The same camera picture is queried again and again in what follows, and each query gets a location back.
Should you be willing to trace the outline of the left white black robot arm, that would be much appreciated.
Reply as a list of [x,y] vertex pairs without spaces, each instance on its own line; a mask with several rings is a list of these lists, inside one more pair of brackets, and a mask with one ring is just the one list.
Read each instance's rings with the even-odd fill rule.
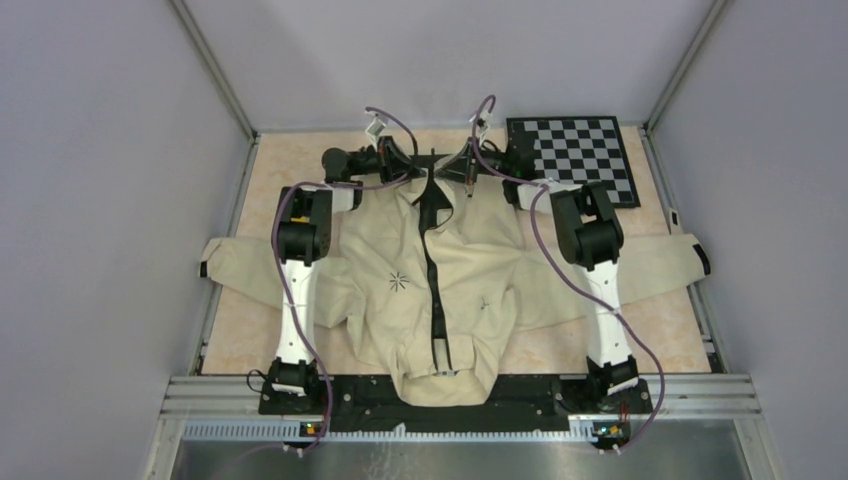
[[322,370],[314,348],[315,296],[326,266],[336,214],[357,209],[369,189],[357,178],[378,176],[377,188],[419,174],[424,157],[404,152],[390,136],[355,151],[329,148],[321,157],[323,184],[300,182],[281,191],[272,230],[272,253],[283,290],[281,329],[263,389],[280,395],[297,413],[319,404]]

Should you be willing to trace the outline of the cream zip-up jacket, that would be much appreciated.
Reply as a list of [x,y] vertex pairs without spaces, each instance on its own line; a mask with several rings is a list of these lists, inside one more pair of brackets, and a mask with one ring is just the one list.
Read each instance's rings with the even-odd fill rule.
[[[516,210],[486,179],[473,196],[418,179],[369,191],[343,215],[339,252],[325,258],[316,327],[344,324],[354,357],[384,368],[404,399],[489,392],[520,331],[587,317],[539,250],[525,247]],[[201,258],[216,283],[282,311],[281,274],[269,241],[215,238]],[[690,234],[637,237],[620,254],[621,305],[665,294],[708,274]]]

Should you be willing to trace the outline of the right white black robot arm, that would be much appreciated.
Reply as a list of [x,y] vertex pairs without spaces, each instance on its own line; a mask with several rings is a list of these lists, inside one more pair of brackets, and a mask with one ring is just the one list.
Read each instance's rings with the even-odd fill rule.
[[[565,284],[588,302],[589,342],[586,357],[586,397],[600,412],[612,412],[639,384],[639,371],[627,335],[630,326],[621,313],[618,273],[623,229],[608,194],[600,183],[568,185],[533,173],[521,173],[523,163],[513,150],[482,155],[470,138],[459,152],[438,156],[435,175],[456,180],[471,193],[482,171],[504,180],[508,203],[530,213],[531,227],[546,260]],[[585,283],[572,281],[544,246],[536,216],[545,213],[554,222],[559,253]]]

